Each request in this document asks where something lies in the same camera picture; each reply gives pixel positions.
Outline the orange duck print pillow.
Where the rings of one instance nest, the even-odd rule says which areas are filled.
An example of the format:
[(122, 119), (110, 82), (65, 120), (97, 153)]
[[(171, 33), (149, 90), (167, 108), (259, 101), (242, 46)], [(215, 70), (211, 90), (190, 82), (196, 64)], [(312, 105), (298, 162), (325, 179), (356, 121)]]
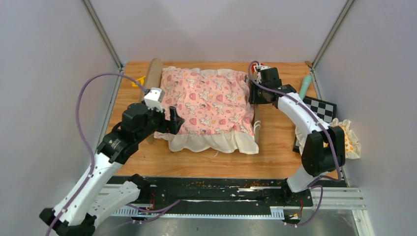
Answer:
[[(359, 143), (358, 137), (354, 133), (353, 130), (350, 129), (351, 121), (345, 119), (343, 121), (339, 121), (338, 118), (334, 118), (330, 123), (331, 127), (339, 126), (344, 131), (344, 139), (345, 139), (345, 157), (346, 159), (359, 159), (361, 155), (361, 145)], [(299, 128), (296, 127), (295, 129), (296, 139), (299, 143), (299, 153), (302, 154), (304, 149), (304, 144), (306, 140), (306, 136), (302, 134)]]

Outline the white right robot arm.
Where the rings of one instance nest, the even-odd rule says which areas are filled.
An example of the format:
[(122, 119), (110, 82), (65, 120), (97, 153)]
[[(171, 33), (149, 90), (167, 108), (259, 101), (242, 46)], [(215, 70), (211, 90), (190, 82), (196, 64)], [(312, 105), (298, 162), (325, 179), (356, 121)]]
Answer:
[(263, 66), (253, 61), (248, 67), (251, 104), (272, 104), (283, 112), (304, 137), (301, 166), (286, 180), (287, 188), (281, 199), (287, 205), (300, 200), (300, 192), (313, 186), (327, 174), (337, 172), (335, 181), (341, 180), (341, 167), (345, 164), (345, 135), (340, 127), (332, 127), (318, 117), (303, 102), (291, 85), (284, 85), (276, 67)]

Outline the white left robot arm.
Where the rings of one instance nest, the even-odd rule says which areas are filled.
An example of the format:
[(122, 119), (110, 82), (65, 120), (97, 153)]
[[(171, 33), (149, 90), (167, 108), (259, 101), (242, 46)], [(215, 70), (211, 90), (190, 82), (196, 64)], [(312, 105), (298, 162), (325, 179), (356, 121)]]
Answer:
[(145, 103), (133, 103), (123, 112), (121, 122), (103, 137), (93, 161), (70, 193), (55, 207), (41, 211), (40, 219), (48, 225), (47, 233), (54, 230), (59, 236), (91, 236), (98, 226), (114, 211), (136, 200), (150, 199), (150, 183), (135, 174), (118, 190), (101, 200), (97, 196), (108, 180), (139, 149), (139, 143), (154, 132), (177, 134), (185, 120), (169, 107), (150, 109)]

